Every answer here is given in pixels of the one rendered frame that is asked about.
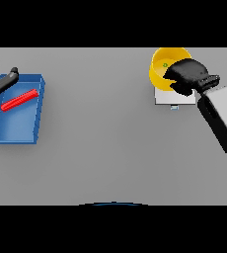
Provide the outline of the pale square measuring scale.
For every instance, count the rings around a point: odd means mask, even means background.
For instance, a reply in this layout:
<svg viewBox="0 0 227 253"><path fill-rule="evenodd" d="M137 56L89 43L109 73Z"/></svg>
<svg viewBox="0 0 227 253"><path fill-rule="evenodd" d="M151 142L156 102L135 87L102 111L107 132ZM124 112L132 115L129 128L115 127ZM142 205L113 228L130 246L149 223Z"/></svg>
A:
<svg viewBox="0 0 227 253"><path fill-rule="evenodd" d="M156 105L168 105L172 111L178 111L182 105L195 104L195 94L184 96L176 91L164 91L155 88L154 97Z"/></svg>

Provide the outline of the red beaker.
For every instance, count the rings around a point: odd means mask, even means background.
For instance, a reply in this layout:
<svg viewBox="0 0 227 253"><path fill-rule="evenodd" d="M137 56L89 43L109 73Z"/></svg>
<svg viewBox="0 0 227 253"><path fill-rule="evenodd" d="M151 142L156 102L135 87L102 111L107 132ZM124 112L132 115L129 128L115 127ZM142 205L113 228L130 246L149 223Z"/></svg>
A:
<svg viewBox="0 0 227 253"><path fill-rule="evenodd" d="M15 108L15 107L19 107L22 104L25 104L26 102L28 102L31 99L34 99L38 96L38 91L36 89L32 89L24 94L21 94L18 97L15 97L5 103L3 103L0 106L0 109L2 112L7 112L10 111L11 109Z"/></svg>

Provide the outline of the yellow bowl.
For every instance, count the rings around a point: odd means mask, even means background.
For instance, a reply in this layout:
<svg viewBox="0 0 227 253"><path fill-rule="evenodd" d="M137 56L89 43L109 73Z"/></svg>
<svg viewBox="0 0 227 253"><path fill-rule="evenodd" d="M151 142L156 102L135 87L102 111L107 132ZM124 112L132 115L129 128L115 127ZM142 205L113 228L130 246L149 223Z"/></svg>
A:
<svg viewBox="0 0 227 253"><path fill-rule="evenodd" d="M164 91L172 91L170 85L174 80L165 79L164 75L168 68L175 62L185 58L191 58L191 55L184 47L159 47L155 50L149 66L149 79L155 88Z"/></svg>

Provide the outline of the blue tray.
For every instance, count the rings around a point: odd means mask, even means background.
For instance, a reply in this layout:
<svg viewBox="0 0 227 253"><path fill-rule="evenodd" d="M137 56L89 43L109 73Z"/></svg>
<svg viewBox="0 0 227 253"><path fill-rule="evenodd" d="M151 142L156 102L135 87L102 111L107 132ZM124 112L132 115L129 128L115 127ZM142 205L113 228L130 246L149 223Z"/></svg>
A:
<svg viewBox="0 0 227 253"><path fill-rule="evenodd" d="M0 144L36 144L45 82L41 74L21 74L19 81L0 94ZM7 112L1 105L32 89L38 96Z"/></svg>

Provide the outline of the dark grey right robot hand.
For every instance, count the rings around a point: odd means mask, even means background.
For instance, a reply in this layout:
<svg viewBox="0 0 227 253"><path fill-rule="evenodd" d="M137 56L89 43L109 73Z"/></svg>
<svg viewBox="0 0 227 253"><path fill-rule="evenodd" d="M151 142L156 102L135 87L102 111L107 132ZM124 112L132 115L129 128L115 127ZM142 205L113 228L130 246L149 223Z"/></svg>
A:
<svg viewBox="0 0 227 253"><path fill-rule="evenodd" d="M192 58L176 61L166 70L163 78L172 80L170 87L186 97L192 94L192 90L202 94L220 81L218 75L209 74L202 63Z"/></svg>

